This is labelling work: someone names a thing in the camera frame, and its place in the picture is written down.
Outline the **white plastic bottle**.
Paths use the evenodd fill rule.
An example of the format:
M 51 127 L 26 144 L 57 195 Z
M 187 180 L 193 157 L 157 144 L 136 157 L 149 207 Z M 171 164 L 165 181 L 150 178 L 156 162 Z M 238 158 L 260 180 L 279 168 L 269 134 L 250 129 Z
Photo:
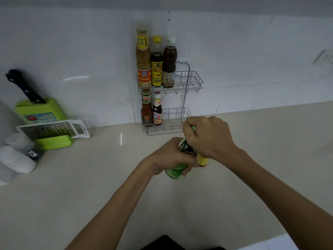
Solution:
M 11 146 L 0 147 L 0 162 L 17 173 L 30 173 L 36 162 Z

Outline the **small dark sauce bottle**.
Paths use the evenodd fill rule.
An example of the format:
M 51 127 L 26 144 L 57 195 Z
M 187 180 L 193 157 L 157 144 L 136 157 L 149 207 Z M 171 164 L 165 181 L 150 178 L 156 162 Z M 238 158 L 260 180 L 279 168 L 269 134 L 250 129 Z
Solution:
M 160 126 L 162 124 L 162 107 L 161 107 L 161 93 L 155 92 L 154 103 L 153 103 L 153 124 Z

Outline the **small red chili sauce bottle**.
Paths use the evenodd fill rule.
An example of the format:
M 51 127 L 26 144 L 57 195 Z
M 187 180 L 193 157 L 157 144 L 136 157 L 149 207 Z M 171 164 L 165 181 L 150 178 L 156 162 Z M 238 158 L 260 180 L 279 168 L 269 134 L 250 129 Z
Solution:
M 142 108 L 141 120 L 144 127 L 151 127 L 152 121 L 152 108 L 151 108 L 151 92 L 149 90 L 142 92 Z

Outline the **clear capped brown sauce bottle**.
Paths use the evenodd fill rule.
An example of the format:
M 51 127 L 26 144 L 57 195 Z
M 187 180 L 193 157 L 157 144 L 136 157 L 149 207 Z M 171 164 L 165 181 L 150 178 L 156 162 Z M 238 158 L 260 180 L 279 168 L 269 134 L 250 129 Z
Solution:
M 176 37 L 168 37 L 167 44 L 163 52 L 163 66 L 162 66 L 162 86 L 170 89 L 174 86 L 176 78 Z

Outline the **person's left hand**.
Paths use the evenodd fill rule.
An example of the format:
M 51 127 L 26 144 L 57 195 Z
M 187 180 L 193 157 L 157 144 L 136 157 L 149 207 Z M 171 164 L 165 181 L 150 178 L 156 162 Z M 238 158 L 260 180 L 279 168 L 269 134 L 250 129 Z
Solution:
M 173 169 L 180 164 L 180 155 L 188 155 L 178 149 L 181 137 L 173 137 L 158 150 L 144 158 L 139 167 L 149 175 L 154 176 L 160 174 L 166 169 Z

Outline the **black handled knife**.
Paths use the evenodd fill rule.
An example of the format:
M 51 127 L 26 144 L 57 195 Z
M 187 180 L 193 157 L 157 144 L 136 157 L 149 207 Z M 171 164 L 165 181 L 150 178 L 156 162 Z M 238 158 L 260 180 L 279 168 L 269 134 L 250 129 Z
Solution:
M 47 104 L 47 101 L 29 85 L 21 71 L 10 69 L 5 76 L 9 82 L 15 84 L 25 94 L 31 103 Z

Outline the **white flat grater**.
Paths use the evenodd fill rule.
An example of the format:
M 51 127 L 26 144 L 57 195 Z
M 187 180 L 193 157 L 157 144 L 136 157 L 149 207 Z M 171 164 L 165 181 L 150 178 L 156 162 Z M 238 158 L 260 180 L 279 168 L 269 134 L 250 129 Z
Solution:
M 47 123 L 35 123 L 17 126 L 16 131 L 25 134 L 31 140 L 67 135 L 72 139 L 90 138 L 86 125 L 81 120 L 63 120 Z

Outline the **translucent capped dark bottle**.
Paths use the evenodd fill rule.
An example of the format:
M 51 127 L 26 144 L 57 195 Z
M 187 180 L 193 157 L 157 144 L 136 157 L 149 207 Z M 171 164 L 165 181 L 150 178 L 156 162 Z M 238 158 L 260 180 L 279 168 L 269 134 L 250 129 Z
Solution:
M 5 139 L 5 143 L 34 161 L 41 159 L 45 154 L 40 145 L 22 133 L 11 134 Z

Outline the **person's right hand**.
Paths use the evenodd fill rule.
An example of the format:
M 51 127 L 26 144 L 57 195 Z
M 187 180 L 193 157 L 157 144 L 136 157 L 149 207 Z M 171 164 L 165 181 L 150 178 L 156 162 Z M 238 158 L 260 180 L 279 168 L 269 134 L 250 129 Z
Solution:
M 227 122 L 215 116 L 206 117 L 205 133 L 205 151 L 198 153 L 224 166 L 232 166 L 237 161 L 240 149 L 233 141 Z

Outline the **tall orange sauce bottle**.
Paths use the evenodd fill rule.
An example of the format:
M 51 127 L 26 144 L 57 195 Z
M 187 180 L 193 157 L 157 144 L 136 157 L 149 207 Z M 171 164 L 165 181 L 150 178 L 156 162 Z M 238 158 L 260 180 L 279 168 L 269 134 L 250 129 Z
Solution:
M 143 91 L 148 91 L 152 86 L 151 52 L 149 49 L 147 27 L 143 24 L 137 24 L 136 26 L 135 56 L 138 85 Z

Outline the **green bottle with yellow label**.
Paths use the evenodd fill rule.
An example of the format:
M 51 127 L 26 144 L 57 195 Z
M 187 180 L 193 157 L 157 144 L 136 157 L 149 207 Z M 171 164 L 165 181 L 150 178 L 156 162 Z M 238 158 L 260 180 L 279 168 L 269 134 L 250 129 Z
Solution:
M 178 144 L 178 149 L 185 153 L 185 154 L 189 154 L 191 156 L 195 156 L 197 158 L 198 164 L 200 167 L 205 167 L 208 162 L 209 159 L 206 157 L 203 157 L 202 155 L 200 155 L 199 153 L 197 153 L 187 142 L 186 138 L 183 138 L 181 140 L 181 142 L 179 142 Z M 184 169 L 186 169 L 188 167 L 188 164 L 186 163 L 181 163 L 178 164 L 175 168 L 173 169 L 167 169 L 165 170 L 166 174 L 172 178 L 172 179 L 179 179 L 182 176 L 182 172 Z

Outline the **white wall socket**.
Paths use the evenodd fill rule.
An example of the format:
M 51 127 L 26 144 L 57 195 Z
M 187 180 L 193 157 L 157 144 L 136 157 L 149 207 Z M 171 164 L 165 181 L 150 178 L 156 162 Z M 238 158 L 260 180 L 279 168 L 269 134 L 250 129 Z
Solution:
M 333 49 L 323 50 L 315 58 L 312 65 L 332 65 L 333 64 Z

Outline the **person's right forearm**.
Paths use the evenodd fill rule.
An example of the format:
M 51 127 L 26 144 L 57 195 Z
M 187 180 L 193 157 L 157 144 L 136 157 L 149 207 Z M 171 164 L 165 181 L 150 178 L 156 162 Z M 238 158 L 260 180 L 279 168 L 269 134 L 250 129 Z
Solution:
M 222 153 L 219 162 L 265 203 L 299 250 L 333 250 L 333 216 L 260 166 L 244 150 Z

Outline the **green grater container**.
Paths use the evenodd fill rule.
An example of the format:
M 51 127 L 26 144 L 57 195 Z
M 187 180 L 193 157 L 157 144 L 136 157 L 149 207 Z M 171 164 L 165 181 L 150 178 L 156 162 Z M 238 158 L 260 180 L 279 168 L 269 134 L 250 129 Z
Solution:
M 73 139 L 68 135 L 37 139 L 34 141 L 42 150 L 53 150 L 72 146 Z

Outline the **person's left forearm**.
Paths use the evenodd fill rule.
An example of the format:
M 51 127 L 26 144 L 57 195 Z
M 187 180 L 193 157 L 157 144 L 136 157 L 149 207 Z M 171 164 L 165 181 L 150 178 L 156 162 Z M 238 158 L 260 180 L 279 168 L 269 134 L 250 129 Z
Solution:
M 65 250 L 116 250 L 129 218 L 156 174 L 155 165 L 152 159 L 143 159 Z

